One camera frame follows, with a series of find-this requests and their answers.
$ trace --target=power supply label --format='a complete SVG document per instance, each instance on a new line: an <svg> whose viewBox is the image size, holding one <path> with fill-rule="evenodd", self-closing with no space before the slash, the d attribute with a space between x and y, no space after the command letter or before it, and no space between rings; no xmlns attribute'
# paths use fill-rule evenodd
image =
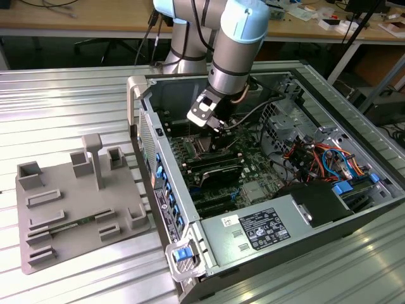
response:
<svg viewBox="0 0 405 304"><path fill-rule="evenodd" d="M274 208L256 212L246 217L240 217L239 222L255 250L260 250L284 239L291 238Z"/></svg>

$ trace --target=white label sticker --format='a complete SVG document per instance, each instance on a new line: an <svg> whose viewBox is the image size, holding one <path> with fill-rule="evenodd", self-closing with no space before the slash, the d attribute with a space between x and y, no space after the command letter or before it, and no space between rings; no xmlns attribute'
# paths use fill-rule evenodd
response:
<svg viewBox="0 0 405 304"><path fill-rule="evenodd" d="M232 226L239 224L239 217L237 214L231 215L230 217L221 218L222 224L224 227Z"/></svg>

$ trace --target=ribbed aluminum surface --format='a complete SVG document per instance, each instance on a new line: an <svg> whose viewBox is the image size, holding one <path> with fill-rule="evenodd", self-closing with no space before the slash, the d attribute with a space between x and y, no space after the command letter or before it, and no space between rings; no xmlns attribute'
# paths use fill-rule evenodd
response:
<svg viewBox="0 0 405 304"><path fill-rule="evenodd" d="M254 66L271 67L301 68L320 91L333 93L328 99L336 96L297 61ZM148 68L116 67L0 75L1 303L178 303L155 229L36 274L20 270L13 190L17 163L37 160L45 167L69 162L69 153L82 147L80 136L98 132L105 146L121 146L145 193L127 133L125 83L131 75L149 73ZM367 125L363 136L370 130L380 135ZM398 155L392 146L388 149ZM404 252L405 206L400 206L351 236L201 303L404 303Z"/></svg>
<svg viewBox="0 0 405 304"><path fill-rule="evenodd" d="M2 303L178 303L156 228L35 274L20 270L16 165L70 161L81 136L98 132L106 152L120 146L146 210L126 119L126 81L149 69L94 68L0 75L0 299Z"/></svg>

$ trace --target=circuit board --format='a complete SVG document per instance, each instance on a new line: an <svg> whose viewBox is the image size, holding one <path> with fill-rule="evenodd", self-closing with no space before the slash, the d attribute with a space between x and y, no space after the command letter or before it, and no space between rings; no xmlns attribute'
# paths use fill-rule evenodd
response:
<svg viewBox="0 0 405 304"><path fill-rule="evenodd" d="M284 186L284 181L278 177L249 130L227 132L214 144L211 136L201 134L169 136L168 139L193 202L203 218L262 203ZM202 186L207 172L224 167L240 171L230 181L223 182L221 176L220 180Z"/></svg>

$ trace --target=motherboard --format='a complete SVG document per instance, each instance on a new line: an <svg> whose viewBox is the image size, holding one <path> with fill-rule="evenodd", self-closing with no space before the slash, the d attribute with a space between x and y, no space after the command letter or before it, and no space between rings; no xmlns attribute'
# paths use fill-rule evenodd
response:
<svg viewBox="0 0 405 304"><path fill-rule="evenodd" d="M194 130L185 120L165 125L171 150L202 218L264 202L285 185L259 147L254 130L215 135Z"/></svg>

